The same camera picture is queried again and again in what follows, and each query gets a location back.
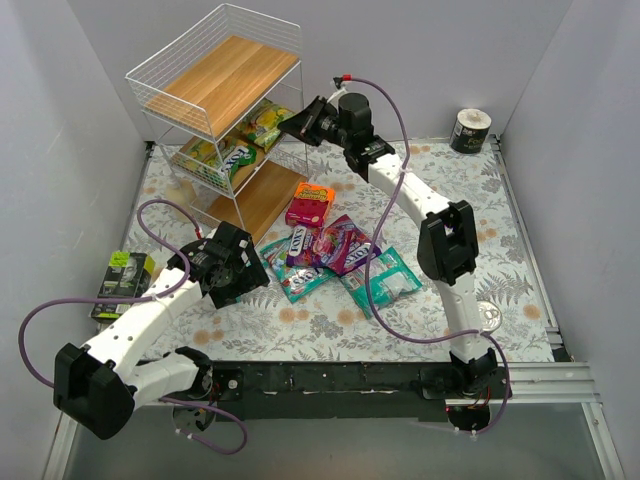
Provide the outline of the green yellow Fox's candy bag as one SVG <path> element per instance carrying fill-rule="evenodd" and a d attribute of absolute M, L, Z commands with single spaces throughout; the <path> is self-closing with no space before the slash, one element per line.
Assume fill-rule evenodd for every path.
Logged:
<path fill-rule="evenodd" d="M 289 108 L 263 98 L 236 125 L 236 130 L 243 138 L 268 152 L 282 134 L 279 124 L 294 115 Z"/>
<path fill-rule="evenodd" d="M 258 156 L 254 146 L 231 135 L 217 144 L 193 137 L 171 157 L 171 162 L 204 183 L 227 190 L 238 170 L 253 165 Z"/>

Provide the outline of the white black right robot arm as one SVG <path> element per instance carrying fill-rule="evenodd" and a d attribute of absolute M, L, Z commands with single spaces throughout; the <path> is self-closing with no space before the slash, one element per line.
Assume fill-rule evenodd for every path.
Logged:
<path fill-rule="evenodd" d="M 462 394 L 483 390 L 497 359 L 475 296 L 479 250 L 471 205 L 448 200 L 410 172 L 407 159 L 375 133 L 363 94 L 346 93 L 336 105 L 318 96 L 278 128 L 306 145 L 341 147 L 351 170 L 387 194 L 416 224 L 417 260 L 440 294 L 449 328 L 444 339 L 451 365 L 442 381 Z"/>

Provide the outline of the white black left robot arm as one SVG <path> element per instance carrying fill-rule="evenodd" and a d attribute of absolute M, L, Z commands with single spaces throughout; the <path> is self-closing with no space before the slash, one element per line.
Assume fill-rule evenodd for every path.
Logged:
<path fill-rule="evenodd" d="M 109 439 L 133 412 L 170 394 L 208 399 L 213 365 L 180 347 L 159 360 L 142 357 L 184 311 L 208 297 L 218 309 L 234 304 L 269 277 L 252 236 L 222 222 L 213 234 L 175 254 L 149 289 L 118 320 L 83 346 L 65 345 L 54 363 L 53 403 L 100 439 Z"/>

